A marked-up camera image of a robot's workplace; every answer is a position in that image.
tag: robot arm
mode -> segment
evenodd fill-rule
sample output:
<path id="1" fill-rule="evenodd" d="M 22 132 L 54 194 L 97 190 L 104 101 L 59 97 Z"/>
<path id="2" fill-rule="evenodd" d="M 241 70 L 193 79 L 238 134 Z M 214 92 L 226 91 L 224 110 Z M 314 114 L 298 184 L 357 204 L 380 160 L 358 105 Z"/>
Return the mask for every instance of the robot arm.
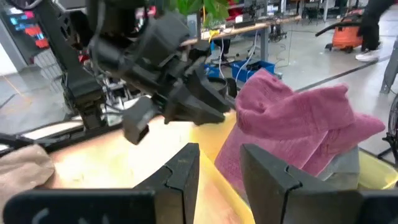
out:
<path id="1" fill-rule="evenodd" d="M 206 42 L 197 43 L 193 47 L 195 53 L 190 54 L 188 61 L 181 61 L 178 49 L 188 38 L 189 30 L 178 14 L 158 10 L 158 15 L 150 18 L 145 0 L 86 0 L 86 17 L 81 14 L 70 16 L 74 19 L 72 24 L 87 24 L 86 29 L 79 27 L 76 30 L 79 36 L 76 44 L 76 38 L 60 41 L 62 34 L 70 35 L 68 28 L 62 27 L 68 19 L 57 15 L 55 4 L 50 0 L 36 0 L 28 6 L 26 2 L 18 4 L 20 0 L 8 1 L 19 5 L 20 9 L 35 12 L 55 56 L 67 73 L 67 92 L 88 129 L 103 126 L 99 121 L 99 105 L 105 98 L 99 95 L 102 89 L 92 74 L 78 63 L 76 53 L 75 56 L 71 53 L 76 51 L 71 45 L 89 50 L 94 70 L 121 78 L 151 96 L 141 98 L 124 111 L 125 137 L 134 144 L 145 136 L 147 123 L 158 114 L 165 117 L 166 123 L 193 121 L 201 125 L 224 121 L 223 113 L 229 111 L 228 102 L 212 87 L 203 67 L 210 46 Z M 142 8 L 144 22 L 138 28 L 136 11 Z M 50 27 L 53 24 L 50 14 L 63 24 L 61 32 Z M 59 41 L 52 43 L 56 37 Z"/>

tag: blue bin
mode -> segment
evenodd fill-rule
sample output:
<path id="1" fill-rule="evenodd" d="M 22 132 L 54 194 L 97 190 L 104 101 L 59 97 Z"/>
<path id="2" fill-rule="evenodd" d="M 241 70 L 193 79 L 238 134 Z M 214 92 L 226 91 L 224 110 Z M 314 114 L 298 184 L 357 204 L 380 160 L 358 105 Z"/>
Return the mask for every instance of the blue bin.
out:
<path id="1" fill-rule="evenodd" d="M 206 73 L 206 75 L 208 75 L 209 77 L 215 77 L 215 78 L 220 77 L 220 70 L 218 69 L 218 67 L 213 67 L 213 66 L 210 66 L 210 65 L 205 65 L 205 73 Z"/>
<path id="2" fill-rule="evenodd" d="M 231 64 L 232 77 L 233 78 L 236 78 L 236 75 L 238 74 L 239 69 L 246 62 L 247 62 L 247 60 L 243 60 L 243 61 L 238 61 L 238 62 L 234 62 L 234 63 Z M 275 72 L 275 64 L 269 63 L 269 62 L 260 61 L 260 65 L 261 65 L 262 68 L 265 68 L 271 74 L 274 74 L 274 72 Z M 239 73 L 238 80 L 245 83 L 252 75 L 255 74 L 255 72 L 256 71 L 247 71 L 245 68 L 242 68 L 242 70 Z"/>

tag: metal table leg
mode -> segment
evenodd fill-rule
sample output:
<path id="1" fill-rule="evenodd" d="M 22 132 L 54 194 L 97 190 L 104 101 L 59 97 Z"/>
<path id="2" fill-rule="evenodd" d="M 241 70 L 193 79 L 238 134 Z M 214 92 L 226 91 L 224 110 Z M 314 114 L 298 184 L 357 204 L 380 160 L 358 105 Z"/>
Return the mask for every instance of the metal table leg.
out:
<path id="1" fill-rule="evenodd" d="M 300 1 L 300 5 L 299 5 L 299 7 L 298 7 L 298 14 L 299 14 L 300 16 L 303 16 L 304 3 L 305 3 L 305 0 L 301 0 L 301 1 Z"/>
<path id="2" fill-rule="evenodd" d="M 326 0 L 325 7 L 323 8 L 323 21 L 328 19 L 328 7 L 329 7 L 329 0 Z"/>
<path id="3" fill-rule="evenodd" d="M 268 38 L 269 38 L 269 33 L 268 33 L 268 27 L 264 28 L 261 30 L 261 60 L 262 61 L 267 61 L 268 60 Z"/>
<path id="4" fill-rule="evenodd" d="M 384 72 L 383 83 L 381 85 L 381 93 L 388 94 L 391 90 L 392 84 L 396 79 L 398 73 L 398 37 L 394 42 L 394 48 L 392 49 L 390 61 L 388 61 L 388 65 L 386 71 Z"/>

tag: gray floor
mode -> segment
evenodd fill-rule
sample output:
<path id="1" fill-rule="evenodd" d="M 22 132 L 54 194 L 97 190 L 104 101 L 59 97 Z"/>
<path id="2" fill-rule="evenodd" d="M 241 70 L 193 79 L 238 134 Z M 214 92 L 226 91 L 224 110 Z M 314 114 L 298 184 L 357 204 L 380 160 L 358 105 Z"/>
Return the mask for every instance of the gray floor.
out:
<path id="1" fill-rule="evenodd" d="M 315 33 L 334 22 L 334 20 L 326 23 L 318 21 L 318 25 L 316 22 L 308 25 L 307 21 L 303 21 L 286 25 L 284 29 L 288 31 L 287 38 L 276 44 L 270 43 L 269 61 L 277 62 L 276 71 L 283 73 L 283 81 L 294 90 L 364 65 L 354 58 L 358 49 L 352 54 L 339 50 L 331 52 L 324 50 L 325 45 L 331 41 L 333 31 L 319 37 L 315 37 Z M 398 7 L 393 7 L 380 22 L 381 58 L 384 61 L 320 85 L 347 84 L 348 96 L 353 108 L 358 112 L 377 116 L 385 124 L 388 121 L 394 93 L 383 95 L 379 91 L 388 56 L 391 54 L 392 45 L 398 35 L 397 27 Z M 245 57 L 246 49 L 251 45 L 252 40 L 235 42 L 230 49 L 230 54 L 240 53 Z M 61 121 L 64 118 L 67 110 L 63 105 L 62 91 L 59 84 L 52 80 L 59 73 L 58 68 L 54 68 L 53 62 L 40 66 L 43 69 L 10 75 L 6 77 L 7 80 L 0 77 L 0 130 L 2 132 L 18 133 Z M 223 71 L 226 76 L 230 76 L 230 69 L 226 68 Z M 392 87 L 392 90 L 398 92 L 398 83 Z M 373 136 L 362 142 L 360 146 L 377 154 L 388 148 L 388 144 L 381 140 L 384 135 L 385 133 L 381 133 Z"/>

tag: orange vacuum cleaner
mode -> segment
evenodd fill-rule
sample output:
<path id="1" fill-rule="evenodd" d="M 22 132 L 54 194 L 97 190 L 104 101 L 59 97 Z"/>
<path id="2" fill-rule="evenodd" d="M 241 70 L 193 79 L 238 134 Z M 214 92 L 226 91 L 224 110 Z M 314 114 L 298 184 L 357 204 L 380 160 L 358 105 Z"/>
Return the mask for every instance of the orange vacuum cleaner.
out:
<path id="1" fill-rule="evenodd" d="M 342 20 L 336 24 L 328 26 L 315 34 L 315 37 L 325 33 L 328 30 L 334 29 L 335 34 L 333 35 L 332 43 L 325 46 L 326 49 L 332 50 L 337 48 L 344 50 L 346 53 L 351 53 L 355 47 L 359 47 L 363 44 L 362 37 L 358 37 L 357 33 L 359 25 L 361 24 L 363 10 L 353 10 L 342 18 Z"/>

